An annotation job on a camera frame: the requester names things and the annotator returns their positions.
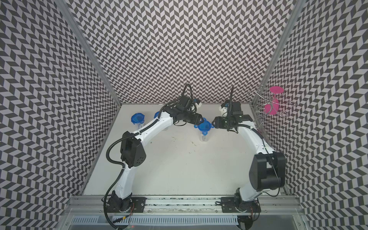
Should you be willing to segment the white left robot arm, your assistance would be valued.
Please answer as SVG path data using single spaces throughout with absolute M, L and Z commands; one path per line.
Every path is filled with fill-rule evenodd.
M 106 159 L 122 167 L 117 179 L 103 198 L 104 212 L 132 211 L 132 186 L 135 173 L 146 160 L 145 146 L 164 129 L 183 121 L 185 124 L 200 125 L 204 122 L 197 113 L 200 100 L 194 98 L 193 89 L 185 84 L 181 95 L 163 105 L 155 119 L 135 132 L 125 132 L 106 151 Z

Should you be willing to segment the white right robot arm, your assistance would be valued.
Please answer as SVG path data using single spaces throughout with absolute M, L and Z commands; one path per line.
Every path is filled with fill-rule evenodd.
M 272 196 L 270 190 L 277 190 L 279 195 L 285 185 L 286 157 L 267 144 L 252 118 L 243 113 L 240 102 L 233 100 L 233 92 L 234 87 L 231 87 L 229 99 L 220 106 L 221 116 L 215 117 L 212 125 L 241 135 L 253 159 L 249 183 L 236 190 L 233 202 L 223 205 L 233 206 L 237 212 L 260 212 L 258 197 L 263 193 Z

